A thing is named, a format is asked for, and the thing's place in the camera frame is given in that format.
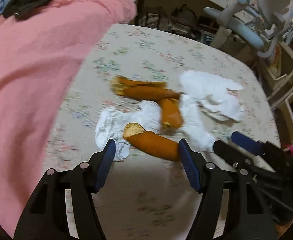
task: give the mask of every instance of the pink fabric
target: pink fabric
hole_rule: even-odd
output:
[[[53,0],[26,21],[0,18],[0,224],[11,236],[82,60],[113,23],[135,13],[131,0]]]

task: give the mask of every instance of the silver screw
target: silver screw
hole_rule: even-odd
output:
[[[214,169],[215,168],[215,165],[214,163],[207,163],[206,167],[210,170]]]
[[[81,163],[81,164],[80,164],[80,168],[81,168],[81,169],[86,169],[86,168],[88,167],[88,165],[89,165],[89,164],[86,163],[86,162],[85,162],[85,163]]]
[[[54,172],[55,172],[54,169],[48,169],[48,170],[47,170],[47,174],[48,174],[49,176],[50,176],[50,175],[53,175]]]
[[[243,176],[246,176],[248,174],[248,171],[245,170],[245,169],[241,169],[240,170],[240,173],[243,175]]]

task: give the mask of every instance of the tabletop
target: tabletop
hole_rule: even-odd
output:
[[[115,24],[94,46],[74,79],[49,137],[43,173],[73,169],[94,152],[95,127],[100,112],[110,106],[123,112],[137,111],[137,101],[114,95],[115,75],[141,81],[165,81],[180,91],[179,75],[185,70],[218,74],[240,83],[244,90],[242,122],[217,122],[201,113],[207,131],[227,140],[240,131],[255,140],[279,145],[276,125],[265,94],[253,72],[228,54],[202,43],[133,25]],[[179,141],[182,133],[169,136]],[[220,168],[230,169],[214,153],[203,153]],[[190,187],[181,163],[162,160],[137,149],[122,162],[113,162],[105,186],[93,200],[107,239],[185,239],[202,194]],[[216,227],[223,232],[228,192]],[[66,191],[70,233],[77,236],[71,194]]]

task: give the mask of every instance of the crumpled white tissue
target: crumpled white tissue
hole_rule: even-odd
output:
[[[180,75],[183,92],[194,98],[207,109],[211,117],[226,121],[231,118],[240,122],[244,115],[244,107],[239,99],[230,91],[242,91],[243,87],[231,79],[218,75],[188,70]]]
[[[181,95],[179,109],[183,118],[180,130],[190,137],[192,146],[199,151],[212,151],[215,138],[205,130],[197,102],[188,95]]]
[[[141,108],[138,112],[123,113],[114,107],[101,112],[95,129],[95,143],[103,150],[107,141],[113,139],[116,145],[115,161],[123,161],[129,155],[130,144],[123,139],[123,130],[128,123],[137,122],[147,131],[160,133],[160,106],[153,101],[142,101],[138,105]]]

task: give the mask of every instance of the blue rubber tip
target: blue rubber tip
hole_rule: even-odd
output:
[[[110,139],[103,149],[104,156],[96,172],[96,180],[94,184],[94,190],[96,190],[96,192],[99,192],[99,190],[104,186],[106,177],[109,173],[115,156],[115,150],[115,142],[114,140]]]
[[[232,133],[231,140],[233,143],[254,154],[255,156],[263,155],[263,145],[261,143],[252,140],[250,137],[247,137],[238,131]]]
[[[186,142],[184,142],[183,139],[179,141],[180,159],[191,187],[194,188],[196,191],[199,191],[202,188],[200,184],[200,173],[190,156],[189,147],[185,144]]]

